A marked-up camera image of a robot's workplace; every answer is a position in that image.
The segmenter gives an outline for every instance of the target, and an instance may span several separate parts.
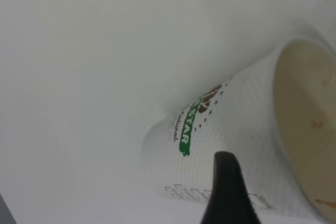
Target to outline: white paper cup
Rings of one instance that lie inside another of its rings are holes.
[[[336,147],[326,160],[319,160],[326,149],[317,141],[321,138],[324,145],[336,146],[332,138],[336,123],[328,123],[336,112],[326,112],[332,98],[336,101],[334,61],[321,42],[304,37],[286,40],[269,56],[152,127],[141,151],[145,177],[168,197],[207,202],[214,154],[229,151],[240,162],[256,208],[319,219],[315,205],[324,216],[336,220],[336,210],[327,204],[336,202],[336,176],[328,175],[336,167]],[[308,101],[316,103],[314,109]],[[326,132],[318,133],[327,126]],[[314,180],[327,161],[334,163]],[[316,189],[321,186],[327,191]]]

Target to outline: coffee stain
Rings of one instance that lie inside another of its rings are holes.
[[[336,202],[327,202],[327,201],[324,201],[322,199],[316,199],[315,201],[319,204],[326,205],[326,206],[330,207],[332,210],[334,210],[336,212]]]
[[[323,128],[323,123],[322,122],[316,122],[315,120],[313,120],[311,127],[315,128],[315,129],[321,129],[321,128]]]
[[[323,78],[321,83],[325,88],[327,88],[330,84],[335,82],[335,80],[336,80],[336,74],[335,73],[330,73],[330,74],[328,74],[328,76]]]

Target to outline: white background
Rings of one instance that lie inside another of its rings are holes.
[[[333,10],[332,0],[0,0],[0,193],[14,218],[199,223],[204,205],[142,182],[146,130],[305,22],[336,45]]]

